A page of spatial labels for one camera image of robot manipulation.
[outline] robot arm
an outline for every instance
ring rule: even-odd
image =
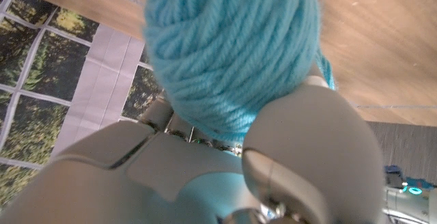
[[[140,123],[62,152],[0,223],[377,223],[382,169],[368,125],[317,75],[267,104],[243,148],[203,135],[160,96]]]

